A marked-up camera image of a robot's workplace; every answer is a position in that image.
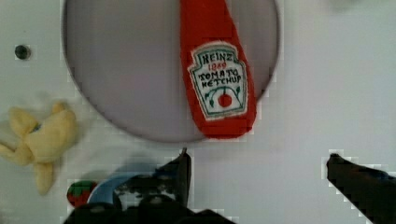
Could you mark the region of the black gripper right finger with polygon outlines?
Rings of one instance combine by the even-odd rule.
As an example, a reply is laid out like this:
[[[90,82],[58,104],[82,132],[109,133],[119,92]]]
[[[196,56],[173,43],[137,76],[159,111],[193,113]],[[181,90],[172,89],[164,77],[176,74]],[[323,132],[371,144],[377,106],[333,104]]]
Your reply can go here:
[[[332,153],[327,179],[373,224],[395,224],[396,183],[388,173]]]

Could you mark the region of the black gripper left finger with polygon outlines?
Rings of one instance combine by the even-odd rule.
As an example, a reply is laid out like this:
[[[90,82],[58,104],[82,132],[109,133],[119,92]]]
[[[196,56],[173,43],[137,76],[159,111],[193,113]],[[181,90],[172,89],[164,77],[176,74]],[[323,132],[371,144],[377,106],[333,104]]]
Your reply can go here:
[[[191,156],[185,147],[180,154],[160,168],[157,168],[154,177],[165,186],[165,192],[173,195],[175,200],[184,206],[188,205],[191,187]]]

